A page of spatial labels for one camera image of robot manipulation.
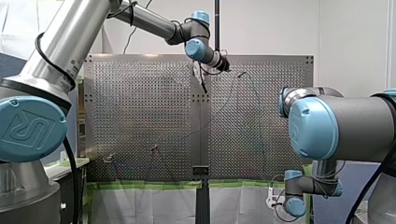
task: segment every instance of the ur logo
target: ur logo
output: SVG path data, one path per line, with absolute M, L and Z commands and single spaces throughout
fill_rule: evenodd
M 18 109 L 3 135 L 10 144 L 42 149 L 55 125 L 55 121 L 27 110 Z

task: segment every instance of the light blue joint cap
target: light blue joint cap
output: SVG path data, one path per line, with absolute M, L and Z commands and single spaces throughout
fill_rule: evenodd
M 305 203 L 299 198 L 290 198 L 286 202 L 285 210 L 293 217 L 302 217 L 306 212 Z
M 332 194 L 332 197 L 340 197 L 342 194 L 343 194 L 343 184 L 341 183 L 341 180 L 338 180 L 337 188 Z
M 194 11 L 191 14 L 191 17 L 193 19 L 198 20 L 198 21 L 203 21 L 204 23 L 209 25 L 209 14 L 207 12 L 205 12 L 205 11 Z
M 184 50 L 186 51 L 187 56 L 197 62 L 203 60 L 206 54 L 206 47 L 204 42 L 197 38 L 189 40 Z
M 37 161 L 66 137 L 64 112 L 51 101 L 20 96 L 0 101 L 0 161 Z
M 303 172 L 297 170 L 288 170 L 285 172 L 285 180 L 293 179 L 303 175 Z
M 391 95 L 391 96 L 396 96 L 396 88 L 385 90 L 384 93 Z
M 337 119 L 317 97 L 296 101 L 289 113 L 289 136 L 294 151 L 312 160 L 329 159 L 338 146 Z

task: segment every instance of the metal bracket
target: metal bracket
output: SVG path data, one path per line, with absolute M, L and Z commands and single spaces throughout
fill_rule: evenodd
M 268 188 L 267 206 L 270 209 L 275 209 L 276 204 L 283 204 L 285 202 L 285 196 L 274 195 L 274 188 Z
M 209 175 L 209 166 L 192 166 L 193 175 Z

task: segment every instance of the cable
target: cable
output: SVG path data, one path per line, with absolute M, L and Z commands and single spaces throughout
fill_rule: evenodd
M 194 131 L 194 132 L 191 132 L 191 133 L 185 135 L 184 137 L 181 137 L 179 140 L 177 140 L 178 142 L 180 142 L 180 141 L 182 141 L 182 140 L 184 140 L 184 139 L 190 137 L 190 136 L 191 136 L 192 134 L 194 134 L 194 133 L 200 133 L 203 129 L 205 129 L 206 127 L 208 127 L 208 126 L 210 125 L 210 123 L 215 119 L 215 117 L 216 117 L 216 116 L 225 108 L 225 106 L 230 102 L 230 100 L 231 100 L 231 95 L 232 95 L 232 93 L 233 93 L 233 84 L 234 84 L 234 82 L 235 82 L 235 79 L 236 79 L 236 77 L 233 79 L 233 82 L 232 82 L 232 84 L 231 84 L 230 94 L 228 95 L 227 101 L 226 101 L 226 102 L 224 103 L 224 105 L 218 110 L 218 112 L 215 113 L 215 115 L 213 116 L 214 118 L 211 118 L 210 121 L 208 121 L 207 124 L 204 125 L 204 127 L 202 127 L 201 129 L 199 129 L 199 130 L 197 130 L 197 131 Z M 165 159 L 168 159 L 169 156 L 172 154 L 172 152 L 173 152 L 173 151 L 171 151 L 171 152 L 167 155 L 167 157 L 165 157 Z
M 277 207 L 278 205 L 280 205 L 280 204 L 277 203 L 277 202 L 279 201 L 280 196 L 281 196 L 284 192 L 285 192 L 285 190 L 283 189 L 282 192 L 280 192 L 280 194 L 279 194 L 279 195 L 277 196 L 277 198 L 276 198 L 276 203 L 275 203 L 275 207 L 274 207 L 275 213 L 276 213 L 277 218 L 279 218 L 279 219 L 280 219 L 281 221 L 283 221 L 283 222 L 294 222 L 294 221 L 296 221 L 296 220 L 298 219 L 298 217 L 296 217 L 296 218 L 294 218 L 294 219 L 292 219 L 292 220 L 286 220 L 286 219 L 284 219 L 283 217 L 281 217 L 281 216 L 279 215 L 279 213 L 277 212 L 277 210 L 276 210 L 276 207 Z
M 392 106 L 394 108 L 396 108 L 396 102 L 393 97 L 391 97 L 385 93 L 379 93 L 379 94 L 375 94 L 373 96 L 382 98 L 383 100 L 391 103 Z M 346 218 L 346 224 L 349 224 L 352 221 L 352 218 L 354 217 L 356 210 L 358 210 L 358 207 L 361 204 L 361 201 L 363 200 L 367 191 L 374 184 L 374 182 L 378 179 L 378 177 L 382 173 L 384 167 L 388 166 L 389 163 L 392 161 L 392 158 L 395 155 L 395 153 L 396 153 L 396 139 L 393 140 L 392 147 L 391 147 L 390 151 L 388 152 L 387 156 L 385 156 L 384 160 L 382 160 L 381 164 L 375 170 L 372 177 L 370 177 L 369 181 L 366 183 L 366 185 L 364 185 L 363 189 L 361 190 L 359 197 L 356 199 L 355 203 L 353 204 L 352 208 L 349 211 L 349 214 Z
M 187 45 L 187 38 L 186 38 L 186 34 L 184 33 L 184 29 L 181 27 L 181 23 L 179 21 L 171 21 L 173 23 L 175 23 L 175 25 L 178 25 L 178 32 L 180 34 L 181 39 L 183 40 L 184 43 L 184 47 L 186 47 Z
M 200 23 L 200 24 L 207 30 L 207 32 L 209 33 L 209 37 L 211 36 L 209 27 L 207 27 L 207 24 L 205 24 L 203 21 L 197 20 L 197 19 L 195 19 L 195 18 L 188 17 L 188 18 L 186 18 L 186 19 L 184 20 L 184 23 L 186 23 L 186 22 L 188 22 L 188 21 L 196 21 L 196 22 Z
M 60 72 L 67 78 L 67 82 L 71 85 L 70 91 L 72 91 L 76 87 L 76 81 L 74 80 L 74 78 L 70 74 L 66 73 L 61 67 L 53 63 L 41 49 L 41 38 L 43 37 L 43 35 L 44 33 L 41 33 L 35 38 L 35 50 L 37 50 L 38 54 L 41 56 L 41 58 L 44 59 L 44 61 L 46 61 L 50 66 L 55 68 L 58 72 Z
M 274 181 L 275 181 L 275 178 L 277 178 L 277 177 L 279 177 L 279 176 L 284 176 L 284 175 L 274 175 L 273 176 L 273 178 L 271 179 L 271 188 L 274 186 Z
M 329 178 L 329 177 L 332 177 L 332 176 L 336 176 L 336 175 L 338 175 L 338 174 L 340 174 L 341 173 L 341 171 L 344 169 L 344 167 L 346 166 L 346 161 L 344 161 L 343 162 L 343 165 L 340 167 L 340 169 L 337 171 L 337 172 L 335 172 L 334 174 L 332 174 L 332 172 L 333 171 L 335 171 L 335 169 L 337 169 L 337 167 L 335 167 L 334 168 L 334 170 L 332 170 L 332 171 L 330 171 L 329 173 L 327 173 L 326 175 L 316 175 L 316 177 L 318 177 L 318 178 Z
M 210 76 L 218 76 L 218 75 L 220 75 L 223 71 L 220 71 L 220 72 L 218 72 L 218 73 L 209 73 L 208 71 L 206 71 L 203 67 L 202 67 L 202 65 L 201 65 L 201 63 L 198 63 L 199 64 L 199 68 L 202 70 L 202 71 L 204 71 L 205 73 L 207 73 L 208 75 L 210 75 Z
M 114 17 L 120 15 L 122 12 L 126 11 L 126 9 L 128 9 L 128 8 L 134 8 L 134 6 L 136 6 L 136 4 L 137 4 L 137 1 L 134 1 L 134 2 L 129 1 L 129 6 L 128 6 L 128 7 L 125 7 L 125 8 L 123 8 L 123 9 L 121 9 L 121 10 L 115 12 L 115 13 L 109 13 L 109 14 L 107 15 L 107 18 L 108 18 L 108 19 L 114 18 Z
M 78 218 L 79 218 L 78 169 L 76 166 L 76 160 L 73 154 L 73 149 L 70 147 L 70 143 L 67 140 L 67 137 L 64 139 L 64 149 L 66 150 L 67 157 L 69 158 L 70 161 L 70 168 L 72 170 L 72 178 L 73 178 L 73 195 L 74 195 L 73 224 L 78 224 Z
M 358 210 L 358 207 L 361 204 L 361 201 L 363 200 L 363 198 L 366 195 L 367 191 L 370 189 L 370 187 L 374 184 L 376 179 L 382 173 L 382 170 L 384 169 L 384 167 L 389 164 L 389 161 L 392 159 L 392 157 L 395 154 L 395 152 L 396 152 L 396 140 L 392 144 L 391 151 L 388 152 L 388 154 L 385 157 L 385 159 L 381 162 L 381 164 L 375 170 L 375 172 L 372 175 L 372 177 L 369 179 L 369 181 L 366 183 L 366 185 L 364 185 L 363 189 L 361 190 L 361 193 L 359 194 L 359 197 L 356 199 L 355 203 L 353 204 L 352 208 L 349 211 L 349 214 L 348 214 L 348 216 L 346 218 L 346 224 L 349 224 L 352 221 L 352 218 L 354 217 L 356 210 Z
M 151 3 L 152 3 L 152 0 L 149 0 L 149 1 L 148 1 L 148 4 L 146 5 L 146 8 L 149 8 L 149 5 L 150 5 Z M 125 45 L 125 48 L 124 48 L 124 51 L 123 51 L 122 54 L 125 54 L 126 50 L 128 49 L 128 46 L 129 46 L 129 44 L 131 43 L 132 35 L 134 35 L 134 33 L 136 32 L 136 30 L 137 30 L 137 27 L 135 27 L 135 28 L 132 30 L 131 34 L 128 36 L 128 41 L 126 42 L 126 45 Z
M 122 54 L 125 54 L 126 50 L 128 49 L 129 43 L 131 42 L 131 37 L 132 37 L 132 35 L 134 34 L 134 32 L 136 32 L 136 30 L 137 30 L 137 27 L 135 27 L 135 28 L 132 30 L 131 34 L 129 35 L 128 41 L 126 42 L 126 45 L 125 45 L 125 48 L 124 48 L 124 51 L 123 51 Z

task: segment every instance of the pegboard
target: pegboard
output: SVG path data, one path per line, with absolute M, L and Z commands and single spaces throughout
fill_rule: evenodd
M 91 56 L 86 69 L 90 180 L 192 179 L 189 61 Z
M 211 81 L 210 177 L 271 179 L 301 169 L 278 98 L 283 87 L 313 85 L 313 57 L 234 56 L 232 70 Z
M 211 178 L 261 179 L 300 168 L 277 99 L 284 86 L 312 86 L 313 60 L 229 59 L 233 71 L 209 78 L 203 93 L 184 55 L 90 56 L 89 180 L 191 180 L 193 165 L 209 165 Z

